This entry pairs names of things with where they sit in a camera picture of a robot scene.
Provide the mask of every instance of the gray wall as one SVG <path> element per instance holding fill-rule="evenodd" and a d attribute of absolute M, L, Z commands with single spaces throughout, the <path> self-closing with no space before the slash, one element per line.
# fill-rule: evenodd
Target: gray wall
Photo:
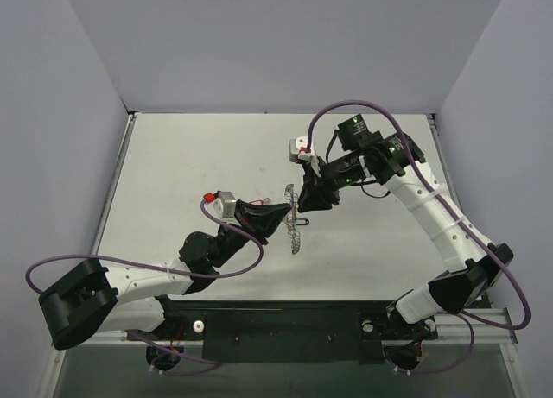
<path fill-rule="evenodd" d="M 500 0 L 70 0 L 133 111 L 437 111 Z"/>
<path fill-rule="evenodd" d="M 16 398 L 50 343 L 23 273 L 89 249 L 126 112 L 67 0 L 0 0 L 0 39 L 0 395 Z"/>
<path fill-rule="evenodd" d="M 553 0 L 503 0 L 438 113 L 463 208 L 515 251 L 533 310 L 518 334 L 534 396 L 551 396 Z M 495 299 L 520 321 L 505 279 Z"/>

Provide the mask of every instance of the white table surface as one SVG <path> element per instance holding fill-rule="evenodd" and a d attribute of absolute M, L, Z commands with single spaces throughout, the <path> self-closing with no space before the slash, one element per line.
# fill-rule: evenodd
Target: white table surface
<path fill-rule="evenodd" d="M 381 116 L 364 115 L 371 130 L 393 133 Z M 302 186 L 302 168 L 288 162 L 289 139 L 307 133 L 312 115 L 138 114 L 107 219 L 99 253 L 139 262 L 178 256 L 193 231 L 214 235 L 218 226 L 200 212 L 201 196 L 228 190 L 249 201 L 284 202 L 284 187 Z M 324 155 L 332 128 L 349 115 L 328 115 L 315 128 Z M 444 181 L 424 115 L 398 115 L 404 131 Z M 341 153 L 334 145 L 331 159 Z M 381 194 L 380 186 L 367 190 Z M 285 227 L 265 247 L 250 273 L 214 282 L 186 299 L 393 300 L 436 277 L 444 267 L 426 234 L 392 195 L 366 197 L 357 187 L 340 191 L 329 212 L 302 214 L 302 249 L 291 255 Z M 257 258 L 248 243 L 223 268 L 239 270 Z"/>

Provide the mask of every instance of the cable tie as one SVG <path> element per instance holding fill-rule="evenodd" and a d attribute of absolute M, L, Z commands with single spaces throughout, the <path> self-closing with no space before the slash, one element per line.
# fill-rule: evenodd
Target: cable tie
<path fill-rule="evenodd" d="M 367 178 L 371 177 L 371 173 L 369 172 L 369 170 L 367 169 L 367 167 L 365 165 L 365 157 L 364 156 L 359 157 L 359 164 L 363 168 L 363 172 L 365 173 L 365 176 Z"/>
<path fill-rule="evenodd" d="M 429 236 L 431 241 L 436 240 L 441 234 L 451 230 L 454 228 L 458 223 L 462 223 L 465 219 L 467 219 L 466 215 L 460 215 L 453 223 L 448 225 L 447 227 L 443 227 L 441 230 L 439 230 L 436 234 L 433 236 Z"/>
<path fill-rule="evenodd" d="M 167 272 L 167 280 L 169 283 L 171 282 L 171 269 L 169 268 L 169 265 L 166 262 L 163 262 L 163 267 L 165 268 L 165 271 Z"/>
<path fill-rule="evenodd" d="M 437 197 L 438 194 L 445 193 L 447 190 L 448 190 L 448 187 L 445 184 L 440 184 L 434 191 L 429 192 L 428 195 L 424 195 L 423 197 L 417 199 L 413 204 L 407 206 L 407 209 L 409 210 L 409 212 L 413 212 L 419 206 L 426 204 L 431 199 L 434 199 L 435 197 Z"/>

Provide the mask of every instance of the black mounting plate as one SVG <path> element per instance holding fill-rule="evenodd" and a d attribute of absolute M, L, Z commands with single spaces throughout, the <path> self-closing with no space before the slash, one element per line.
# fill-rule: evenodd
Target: black mounting plate
<path fill-rule="evenodd" d="M 182 339 L 203 340 L 202 357 L 223 363 L 378 363 L 383 340 L 409 342 L 420 330 L 392 330 L 388 300 L 158 300 L 166 320 L 149 338 L 170 340 L 183 324 Z M 194 332 L 196 320 L 204 322 L 203 333 Z M 367 321 L 370 331 L 362 328 Z"/>

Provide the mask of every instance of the screw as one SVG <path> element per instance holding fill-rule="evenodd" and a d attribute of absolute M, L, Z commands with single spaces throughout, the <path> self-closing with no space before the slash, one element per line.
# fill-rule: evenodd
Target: screw
<path fill-rule="evenodd" d="M 372 325 L 371 321 L 370 320 L 363 320 L 363 322 L 361 323 L 361 327 L 363 328 L 363 332 L 372 332 L 372 330 L 374 329 L 374 326 Z"/>
<path fill-rule="evenodd" d="M 204 322 L 202 322 L 201 320 L 196 320 L 192 327 L 194 329 L 194 332 L 202 333 L 204 331 L 205 325 Z"/>
<path fill-rule="evenodd" d="M 424 324 L 429 328 L 429 331 L 435 331 L 435 321 L 432 319 L 424 320 Z"/>

